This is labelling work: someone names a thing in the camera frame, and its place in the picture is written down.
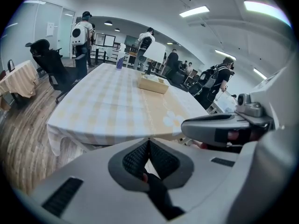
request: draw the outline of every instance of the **backpack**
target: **backpack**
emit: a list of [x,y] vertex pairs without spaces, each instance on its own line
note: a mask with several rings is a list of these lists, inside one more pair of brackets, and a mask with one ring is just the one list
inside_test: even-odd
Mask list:
[[151,45],[151,38],[149,36],[145,37],[142,42],[140,48],[147,49]]
[[77,24],[71,32],[71,44],[72,46],[84,45],[87,42],[87,28],[81,23]]
[[220,83],[215,84],[215,82],[218,79],[219,71],[223,69],[228,68],[224,65],[215,65],[204,71],[199,77],[199,81],[204,84],[203,88],[211,89],[213,86],[219,85]]

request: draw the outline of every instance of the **beige tablecloth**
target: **beige tablecloth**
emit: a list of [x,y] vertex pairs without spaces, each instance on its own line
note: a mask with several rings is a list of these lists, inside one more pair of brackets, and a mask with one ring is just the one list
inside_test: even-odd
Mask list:
[[180,125],[185,119],[207,115],[190,93],[176,87],[164,95],[139,89],[139,75],[103,63],[82,79],[47,123],[53,153],[60,155],[63,137],[97,145],[144,137],[176,140],[183,137]]
[[36,94],[35,86],[37,84],[37,71],[30,60],[16,65],[15,69],[0,81],[0,107],[7,109],[7,104],[2,97],[6,93],[18,93],[23,97],[30,98]]

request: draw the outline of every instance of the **ceiling light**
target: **ceiling light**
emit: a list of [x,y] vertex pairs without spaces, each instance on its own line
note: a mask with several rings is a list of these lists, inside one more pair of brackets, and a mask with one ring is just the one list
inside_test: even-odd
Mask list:
[[265,75],[263,75],[261,72],[259,72],[256,68],[253,69],[253,71],[258,74],[261,78],[263,78],[264,80],[267,79],[267,77]]
[[108,25],[108,26],[112,26],[112,22],[111,21],[106,21],[104,24]]
[[46,4],[46,2],[40,1],[40,0],[26,0],[23,1],[23,3],[38,3],[38,4]]
[[191,15],[194,15],[194,14],[198,14],[198,13],[206,13],[206,12],[209,12],[209,11],[210,10],[206,6],[203,6],[203,7],[198,7],[198,8],[189,10],[187,12],[183,12],[183,13],[180,14],[180,16],[187,17],[187,16],[191,16]]
[[12,26],[17,25],[17,24],[18,24],[18,23],[14,23],[14,24],[8,25],[8,26],[5,27],[4,29],[7,29],[7,28],[12,27]]
[[222,52],[222,51],[218,51],[218,50],[215,50],[215,51],[216,51],[216,53],[219,53],[219,54],[221,54],[221,55],[230,57],[230,58],[232,58],[233,60],[236,61],[236,58],[235,58],[234,56],[231,56],[231,55],[229,55],[229,54],[226,54],[226,53],[224,53],[224,52]]
[[288,20],[284,12],[281,11],[279,8],[252,1],[244,1],[244,4],[248,11],[263,13],[272,17],[276,17],[277,19],[280,19],[281,21],[292,27],[290,21]]

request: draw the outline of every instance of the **tissue box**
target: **tissue box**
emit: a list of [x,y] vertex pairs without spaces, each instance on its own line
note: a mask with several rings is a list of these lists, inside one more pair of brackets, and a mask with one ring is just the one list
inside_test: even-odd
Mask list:
[[138,88],[153,91],[161,94],[165,94],[168,90],[168,85],[164,83],[163,79],[158,78],[159,82],[152,81],[145,78],[146,74],[140,73],[138,78]]

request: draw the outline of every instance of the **white shirt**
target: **white shirt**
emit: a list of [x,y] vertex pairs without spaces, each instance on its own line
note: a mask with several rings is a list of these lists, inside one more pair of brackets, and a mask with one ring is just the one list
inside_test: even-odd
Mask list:
[[193,70],[193,67],[188,65],[185,70],[186,75],[189,75],[192,72],[192,70]]
[[148,37],[148,36],[151,38],[151,41],[152,41],[152,42],[155,41],[155,38],[153,37],[153,35],[152,35],[150,32],[141,33],[141,34],[139,35],[138,41],[141,43],[142,40],[143,40],[145,37]]
[[90,24],[89,22],[87,21],[81,21],[81,22],[78,22],[75,26],[75,28],[78,28],[79,24],[83,25],[85,28],[86,28],[86,36],[88,37],[88,32],[87,31],[90,31],[93,29],[93,26],[92,24]]

